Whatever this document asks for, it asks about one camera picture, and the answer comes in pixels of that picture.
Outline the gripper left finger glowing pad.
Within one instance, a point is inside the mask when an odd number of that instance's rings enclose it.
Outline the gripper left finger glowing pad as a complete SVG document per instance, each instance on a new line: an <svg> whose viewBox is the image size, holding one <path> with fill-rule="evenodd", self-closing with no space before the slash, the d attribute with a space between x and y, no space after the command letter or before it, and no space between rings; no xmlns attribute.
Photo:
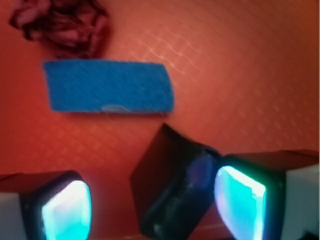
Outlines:
<svg viewBox="0 0 320 240"><path fill-rule="evenodd" d="M2 240L87 240L92 197L73 170L0 176Z"/></svg>

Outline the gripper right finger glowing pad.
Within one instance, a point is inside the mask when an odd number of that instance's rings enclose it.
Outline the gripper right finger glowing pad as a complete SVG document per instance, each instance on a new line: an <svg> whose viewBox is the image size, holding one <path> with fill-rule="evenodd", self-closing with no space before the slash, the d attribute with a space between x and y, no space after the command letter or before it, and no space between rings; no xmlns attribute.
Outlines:
<svg viewBox="0 0 320 240"><path fill-rule="evenodd" d="M317 151L233 153L219 161L215 204L236 240L317 240L319 183Z"/></svg>

